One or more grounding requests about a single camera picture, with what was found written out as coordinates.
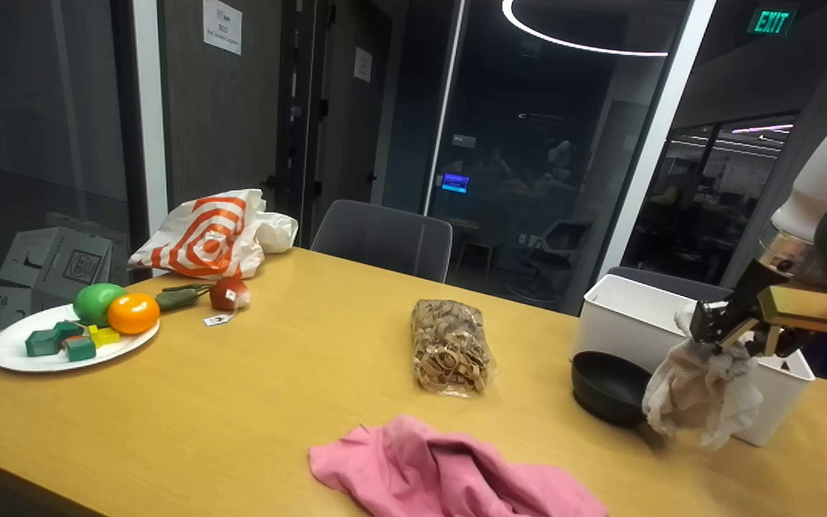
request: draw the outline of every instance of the bag of nuts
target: bag of nuts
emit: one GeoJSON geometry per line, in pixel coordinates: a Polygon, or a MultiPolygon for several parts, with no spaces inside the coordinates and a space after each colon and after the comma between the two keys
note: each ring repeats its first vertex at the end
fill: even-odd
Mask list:
{"type": "Polygon", "coordinates": [[[414,378],[424,391],[482,394],[492,350],[477,307],[453,300],[418,300],[414,307],[414,378]]]}

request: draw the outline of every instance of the wooden table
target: wooden table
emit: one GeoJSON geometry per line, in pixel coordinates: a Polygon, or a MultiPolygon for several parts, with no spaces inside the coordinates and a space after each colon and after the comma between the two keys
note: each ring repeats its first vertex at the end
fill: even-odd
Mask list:
{"type": "Polygon", "coordinates": [[[102,367],[0,371],[0,468],[102,515],[359,515],[312,482],[308,449],[411,414],[512,462],[559,465],[611,515],[827,515],[827,383],[766,449],[652,449],[573,404],[572,315],[303,249],[249,288],[229,325],[207,327],[210,307],[171,314],[102,367]],[[484,396],[414,384],[407,321],[424,297],[482,307],[497,357],[484,396]]]}

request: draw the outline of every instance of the office chair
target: office chair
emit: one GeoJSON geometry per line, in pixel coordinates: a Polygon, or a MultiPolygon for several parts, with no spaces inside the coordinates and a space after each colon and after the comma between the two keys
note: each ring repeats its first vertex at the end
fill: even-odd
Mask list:
{"type": "Polygon", "coordinates": [[[309,249],[444,281],[453,231],[447,221],[339,198],[309,249]]]}

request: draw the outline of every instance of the tomato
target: tomato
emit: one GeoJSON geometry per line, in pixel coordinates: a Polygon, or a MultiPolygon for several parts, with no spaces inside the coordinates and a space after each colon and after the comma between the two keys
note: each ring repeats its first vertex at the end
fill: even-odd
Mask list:
{"type": "Polygon", "coordinates": [[[150,292],[124,292],[105,310],[105,321],[117,333],[144,333],[160,320],[160,307],[150,292]]]}
{"type": "Polygon", "coordinates": [[[84,325],[105,325],[105,307],[124,297],[121,284],[85,284],[77,289],[71,310],[84,325]]]}

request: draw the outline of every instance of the striped cloth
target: striped cloth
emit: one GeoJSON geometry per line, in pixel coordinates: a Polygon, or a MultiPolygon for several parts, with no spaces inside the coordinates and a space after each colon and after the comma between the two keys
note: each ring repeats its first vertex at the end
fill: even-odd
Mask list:
{"type": "Polygon", "coordinates": [[[181,203],[160,231],[131,254],[131,264],[171,271],[190,279],[255,275],[262,189],[229,189],[181,203]]]}

